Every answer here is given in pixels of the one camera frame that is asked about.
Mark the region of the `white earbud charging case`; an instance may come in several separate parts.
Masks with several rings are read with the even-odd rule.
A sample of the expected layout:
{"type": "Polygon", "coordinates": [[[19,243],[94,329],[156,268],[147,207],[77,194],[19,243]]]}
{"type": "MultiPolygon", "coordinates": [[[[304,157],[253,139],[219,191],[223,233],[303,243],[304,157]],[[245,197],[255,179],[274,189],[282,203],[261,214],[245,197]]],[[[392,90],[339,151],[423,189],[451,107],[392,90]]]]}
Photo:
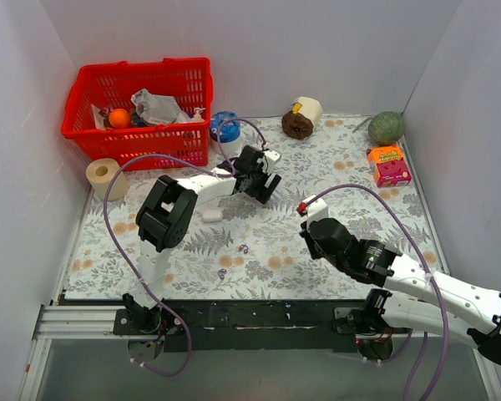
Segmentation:
{"type": "Polygon", "coordinates": [[[223,218],[223,211],[219,209],[207,210],[201,214],[201,220],[206,224],[222,221],[223,218]]]}

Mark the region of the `purple ear clip earbud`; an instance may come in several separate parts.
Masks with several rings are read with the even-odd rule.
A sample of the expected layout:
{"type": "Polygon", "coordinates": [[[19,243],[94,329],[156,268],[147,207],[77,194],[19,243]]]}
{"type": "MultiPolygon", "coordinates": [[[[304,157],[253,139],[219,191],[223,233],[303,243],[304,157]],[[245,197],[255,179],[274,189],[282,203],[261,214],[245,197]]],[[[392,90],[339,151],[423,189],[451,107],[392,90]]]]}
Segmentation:
{"type": "Polygon", "coordinates": [[[240,252],[243,252],[244,254],[249,253],[249,247],[246,244],[241,244],[238,248],[240,252]]]}

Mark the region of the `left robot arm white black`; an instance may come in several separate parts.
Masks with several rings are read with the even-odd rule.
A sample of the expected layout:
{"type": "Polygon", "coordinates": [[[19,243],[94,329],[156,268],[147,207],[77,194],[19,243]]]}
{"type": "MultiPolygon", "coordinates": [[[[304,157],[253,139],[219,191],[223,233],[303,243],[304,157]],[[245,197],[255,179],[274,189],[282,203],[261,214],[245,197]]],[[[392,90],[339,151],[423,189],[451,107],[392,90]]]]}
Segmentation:
{"type": "Polygon", "coordinates": [[[245,146],[240,155],[213,170],[186,179],[160,176],[136,216],[140,256],[138,284],[123,295],[129,321],[141,333],[151,334],[162,325],[159,311],[163,278],[171,251],[188,232],[196,206],[216,198],[245,193],[265,204],[281,177],[275,166],[281,154],[245,146]]]}

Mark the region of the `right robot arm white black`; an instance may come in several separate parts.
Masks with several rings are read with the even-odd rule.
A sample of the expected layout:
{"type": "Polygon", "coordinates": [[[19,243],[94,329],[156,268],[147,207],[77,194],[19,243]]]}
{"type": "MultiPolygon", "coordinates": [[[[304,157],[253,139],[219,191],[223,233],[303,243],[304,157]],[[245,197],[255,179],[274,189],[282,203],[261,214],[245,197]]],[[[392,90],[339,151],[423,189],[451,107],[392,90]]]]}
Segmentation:
{"type": "Polygon", "coordinates": [[[422,301],[420,307],[387,307],[374,302],[361,311],[362,325],[380,332],[389,323],[418,329],[448,327],[501,366],[501,292],[426,273],[407,255],[378,241],[357,240],[332,218],[301,223],[311,258],[326,259],[339,272],[364,284],[400,292],[422,301]]]}

